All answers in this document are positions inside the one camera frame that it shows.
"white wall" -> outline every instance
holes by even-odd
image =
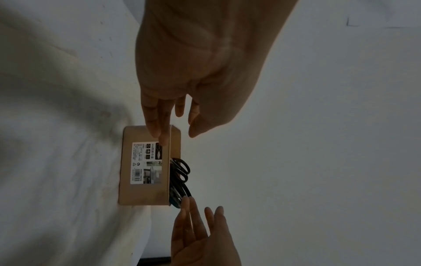
[[[421,30],[346,27],[348,8],[300,0],[229,125],[189,139],[172,120],[245,266],[421,259]],[[144,256],[169,255],[177,211],[152,212]]]

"label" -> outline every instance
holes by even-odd
[[[158,142],[132,143],[130,184],[159,184],[162,175],[162,146]]]

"black scissors handle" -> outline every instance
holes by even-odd
[[[171,162],[172,169],[174,170],[174,172],[178,173],[177,178],[181,182],[186,183],[189,179],[190,167],[186,164],[185,161],[179,158],[172,158]]]

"finger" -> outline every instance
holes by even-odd
[[[189,128],[189,136],[191,138],[194,138],[202,133],[205,133],[211,129],[213,129],[215,126],[210,124],[208,121],[206,121],[201,114],[198,114],[192,123],[190,124]]]
[[[214,225],[215,230],[216,229],[222,230],[229,233],[227,219],[224,216],[224,207],[219,206],[216,209],[214,219],[215,219],[215,225]]]
[[[160,99],[158,102],[158,121],[161,128],[161,135],[158,140],[161,146],[166,146],[170,138],[170,118],[174,104],[175,100]]]
[[[175,101],[175,115],[182,117],[184,115],[184,106],[186,105],[186,96],[177,98]]]
[[[183,227],[186,220],[186,210],[181,209],[174,222],[171,237],[171,257],[183,250],[184,248],[184,234]]]
[[[214,220],[214,212],[209,207],[205,208],[205,217],[207,221],[207,225],[209,227],[209,231],[212,234],[214,231],[215,220]]]
[[[149,133],[157,138],[161,134],[158,121],[158,99],[143,92],[140,93],[140,104],[142,105],[143,116]]]
[[[192,217],[193,232],[196,236],[196,240],[207,238],[206,227],[203,224],[197,208],[196,200],[193,197],[190,197],[190,215]]]
[[[192,124],[193,120],[196,118],[196,116],[200,113],[199,104],[195,102],[195,100],[192,99],[192,105],[190,106],[190,112],[189,112],[189,125]]]
[[[194,241],[196,237],[194,236],[192,221],[190,219],[190,200],[187,196],[184,196],[181,200],[181,208],[186,211],[186,219],[184,220],[183,225],[183,234],[184,234],[184,246],[187,247]]]

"box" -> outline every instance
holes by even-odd
[[[170,158],[181,157],[181,132],[170,127],[170,140],[164,147],[146,126],[124,128],[120,205],[169,205]]]

